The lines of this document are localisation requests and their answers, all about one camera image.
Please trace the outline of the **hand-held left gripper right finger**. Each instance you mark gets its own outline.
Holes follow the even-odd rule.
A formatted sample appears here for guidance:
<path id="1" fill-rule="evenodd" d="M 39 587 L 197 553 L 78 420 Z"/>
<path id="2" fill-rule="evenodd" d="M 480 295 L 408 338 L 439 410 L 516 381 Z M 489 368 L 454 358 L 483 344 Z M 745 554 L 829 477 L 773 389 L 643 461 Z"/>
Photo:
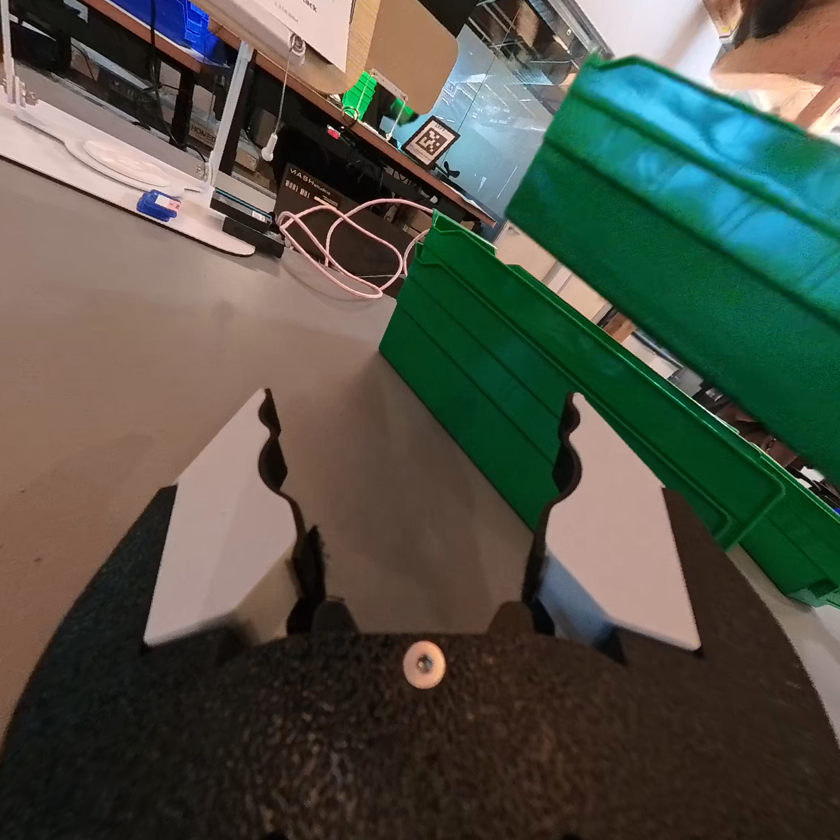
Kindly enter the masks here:
<path id="1" fill-rule="evenodd" d="M 566 400 L 559 440 L 558 495 L 534 534 L 523 601 L 591 647 L 624 630 L 700 650 L 661 480 L 580 393 Z"/>

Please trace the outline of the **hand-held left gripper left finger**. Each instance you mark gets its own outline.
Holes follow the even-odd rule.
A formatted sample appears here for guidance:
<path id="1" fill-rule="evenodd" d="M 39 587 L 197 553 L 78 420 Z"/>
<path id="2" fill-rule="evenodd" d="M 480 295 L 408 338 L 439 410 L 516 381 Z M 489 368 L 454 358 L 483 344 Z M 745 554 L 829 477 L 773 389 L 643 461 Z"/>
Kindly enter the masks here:
<path id="1" fill-rule="evenodd" d="M 216 629 L 263 644 L 310 627 L 325 600 L 325 559 L 284 489 L 280 434 L 271 390 L 260 389 L 179 475 L 146 647 Z"/>

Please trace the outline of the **flat black device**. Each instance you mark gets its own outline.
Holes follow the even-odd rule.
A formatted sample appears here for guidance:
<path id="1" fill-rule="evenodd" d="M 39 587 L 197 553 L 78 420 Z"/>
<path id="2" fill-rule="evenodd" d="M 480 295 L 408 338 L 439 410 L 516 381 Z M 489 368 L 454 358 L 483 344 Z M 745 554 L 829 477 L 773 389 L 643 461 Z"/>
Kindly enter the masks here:
<path id="1" fill-rule="evenodd" d="M 259 254 L 280 259 L 286 249 L 283 237 L 277 232 L 271 229 L 260 231 L 230 216 L 224 219 L 223 231 L 243 243 L 254 246 L 255 252 Z"/>

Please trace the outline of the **black electronics box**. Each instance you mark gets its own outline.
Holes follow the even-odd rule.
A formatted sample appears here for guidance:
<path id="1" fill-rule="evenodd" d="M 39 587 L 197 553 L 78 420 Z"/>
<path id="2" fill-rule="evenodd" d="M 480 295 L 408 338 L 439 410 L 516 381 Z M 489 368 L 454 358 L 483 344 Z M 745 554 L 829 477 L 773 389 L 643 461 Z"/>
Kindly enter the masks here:
<path id="1" fill-rule="evenodd" d="M 301 214 L 313 207 L 331 206 L 348 214 L 357 207 L 350 196 L 315 178 L 308 170 L 288 163 L 276 174 L 277 194 L 274 215 L 283 212 Z M 327 245 L 331 225 L 339 219 L 329 211 L 317 211 L 303 218 L 302 224 L 289 227 L 290 236 L 303 251 L 318 263 L 326 259 L 321 247 L 329 247 L 331 257 L 351 274 L 381 286 L 397 269 L 394 249 L 404 254 L 417 231 L 385 218 L 391 210 L 401 212 L 404 206 L 377 205 L 352 216 L 351 223 L 339 222 Z"/>

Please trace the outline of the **small black blue device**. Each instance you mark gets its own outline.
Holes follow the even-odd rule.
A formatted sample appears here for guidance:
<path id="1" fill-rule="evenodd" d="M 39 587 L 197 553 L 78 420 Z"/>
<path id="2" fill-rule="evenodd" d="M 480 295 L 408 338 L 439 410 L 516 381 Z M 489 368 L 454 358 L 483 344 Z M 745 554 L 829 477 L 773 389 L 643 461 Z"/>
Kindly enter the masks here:
<path id="1" fill-rule="evenodd" d="M 273 216 L 233 194 L 214 188 L 209 206 L 216 212 L 234 219 L 238 224 L 265 233 L 271 228 Z"/>

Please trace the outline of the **white tray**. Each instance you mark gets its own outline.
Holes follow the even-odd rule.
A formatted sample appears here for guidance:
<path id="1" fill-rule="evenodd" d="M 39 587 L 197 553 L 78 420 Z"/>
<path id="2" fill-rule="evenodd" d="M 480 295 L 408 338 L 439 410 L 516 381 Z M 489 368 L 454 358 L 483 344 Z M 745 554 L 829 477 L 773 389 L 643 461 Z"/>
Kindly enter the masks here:
<path id="1" fill-rule="evenodd" d="M 113 149 L 130 151 L 134 156 L 143 153 L 46 102 L 21 108 L 2 96 L 1 126 L 1 155 L 5 162 L 221 253 L 239 257 L 256 253 L 253 245 L 223 230 L 224 216 L 205 204 L 201 182 L 154 158 L 150 161 L 161 171 L 173 173 L 174 191 L 164 188 L 161 191 L 175 196 L 181 206 L 168 221 L 141 212 L 137 205 L 150 188 L 112 177 L 110 169 L 90 157 L 85 144 L 96 141 Z"/>

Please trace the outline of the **white round disc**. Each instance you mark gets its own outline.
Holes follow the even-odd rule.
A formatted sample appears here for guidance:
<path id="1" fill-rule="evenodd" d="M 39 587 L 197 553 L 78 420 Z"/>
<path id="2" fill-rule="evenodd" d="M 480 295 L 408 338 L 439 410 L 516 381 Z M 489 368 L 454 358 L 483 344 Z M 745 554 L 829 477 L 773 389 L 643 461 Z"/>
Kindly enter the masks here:
<path id="1" fill-rule="evenodd" d="M 157 164 L 96 140 L 80 143 L 82 160 L 97 172 L 108 175 L 122 183 L 145 189 L 163 189 L 173 184 Z"/>

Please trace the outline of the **black white marker sign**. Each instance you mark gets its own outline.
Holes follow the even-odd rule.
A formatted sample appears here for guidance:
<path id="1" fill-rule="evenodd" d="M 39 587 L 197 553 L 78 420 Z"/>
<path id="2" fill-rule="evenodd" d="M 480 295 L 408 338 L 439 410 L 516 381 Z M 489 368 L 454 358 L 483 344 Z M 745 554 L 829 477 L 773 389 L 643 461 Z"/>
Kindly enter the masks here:
<path id="1" fill-rule="evenodd" d="M 402 144 L 401 152 L 427 172 L 458 141 L 460 134 L 445 121 L 431 115 Z"/>

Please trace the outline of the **glass partition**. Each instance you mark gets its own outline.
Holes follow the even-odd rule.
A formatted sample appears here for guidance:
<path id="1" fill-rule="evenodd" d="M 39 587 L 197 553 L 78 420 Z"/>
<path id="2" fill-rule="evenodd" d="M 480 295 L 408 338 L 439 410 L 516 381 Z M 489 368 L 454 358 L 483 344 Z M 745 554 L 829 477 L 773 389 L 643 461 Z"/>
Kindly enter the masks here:
<path id="1" fill-rule="evenodd" d="M 478 2 L 457 44 L 432 110 L 394 136 L 403 145 L 431 116 L 458 132 L 442 160 L 500 217 L 587 57 L 612 53 L 578 1 Z"/>

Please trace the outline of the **clear acrylic holder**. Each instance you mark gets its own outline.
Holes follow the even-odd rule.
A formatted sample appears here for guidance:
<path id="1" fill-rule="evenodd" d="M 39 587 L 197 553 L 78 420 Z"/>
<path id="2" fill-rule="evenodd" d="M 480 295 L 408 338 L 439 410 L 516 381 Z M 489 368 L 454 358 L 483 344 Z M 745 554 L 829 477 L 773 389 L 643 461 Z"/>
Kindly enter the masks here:
<path id="1" fill-rule="evenodd" d="M 385 131 L 395 130 L 396 127 L 390 119 L 386 117 L 386 111 L 389 106 L 393 103 L 395 98 L 399 98 L 404 100 L 407 103 L 407 100 L 404 98 L 403 92 L 392 84 L 389 80 L 385 79 L 381 73 L 378 71 L 371 72 L 373 76 L 378 80 L 379 87 L 377 92 L 374 95 L 373 101 L 364 115 L 364 119 L 361 121 L 352 121 L 352 122 L 362 122 L 363 124 L 367 125 L 370 129 L 381 132 L 382 124 L 384 121 L 388 123 L 385 127 Z"/>

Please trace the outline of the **wooden ceiling beams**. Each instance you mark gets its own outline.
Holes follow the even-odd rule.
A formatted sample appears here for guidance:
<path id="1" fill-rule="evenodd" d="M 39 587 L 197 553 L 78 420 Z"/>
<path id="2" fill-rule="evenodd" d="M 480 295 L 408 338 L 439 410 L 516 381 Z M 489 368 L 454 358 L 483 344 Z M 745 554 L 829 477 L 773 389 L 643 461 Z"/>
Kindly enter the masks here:
<path id="1" fill-rule="evenodd" d="M 721 39 L 710 79 L 815 135 L 839 126 L 839 2 L 704 2 Z"/>

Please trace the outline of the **blue plastic bin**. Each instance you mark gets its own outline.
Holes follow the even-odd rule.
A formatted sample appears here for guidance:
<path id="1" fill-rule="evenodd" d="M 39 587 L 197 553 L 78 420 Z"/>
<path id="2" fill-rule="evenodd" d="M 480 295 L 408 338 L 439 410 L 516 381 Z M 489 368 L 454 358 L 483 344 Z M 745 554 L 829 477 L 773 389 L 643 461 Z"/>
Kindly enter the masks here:
<path id="1" fill-rule="evenodd" d="M 209 15 L 189 1 L 131 1 L 126 10 L 177 45 L 210 57 L 217 36 L 209 30 Z"/>

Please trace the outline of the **white instruction poster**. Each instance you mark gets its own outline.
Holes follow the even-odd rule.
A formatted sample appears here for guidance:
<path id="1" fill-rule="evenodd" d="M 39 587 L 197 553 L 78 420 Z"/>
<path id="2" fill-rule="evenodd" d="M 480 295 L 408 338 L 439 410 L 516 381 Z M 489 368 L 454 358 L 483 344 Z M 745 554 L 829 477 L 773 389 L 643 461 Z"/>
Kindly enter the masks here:
<path id="1" fill-rule="evenodd" d="M 274 59 L 286 60 L 292 40 L 303 55 L 319 56 L 345 70 L 350 42 L 351 1 L 206 1 L 210 17 Z"/>

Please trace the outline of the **brown rounded board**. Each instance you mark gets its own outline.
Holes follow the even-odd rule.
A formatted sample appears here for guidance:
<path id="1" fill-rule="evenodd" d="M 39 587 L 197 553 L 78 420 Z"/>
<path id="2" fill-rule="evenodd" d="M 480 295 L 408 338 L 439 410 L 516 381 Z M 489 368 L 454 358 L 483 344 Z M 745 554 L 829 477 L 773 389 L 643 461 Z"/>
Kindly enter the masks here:
<path id="1" fill-rule="evenodd" d="M 429 113 L 458 58 L 458 42 L 418 1 L 381 1 L 364 69 L 398 87 L 408 105 Z"/>

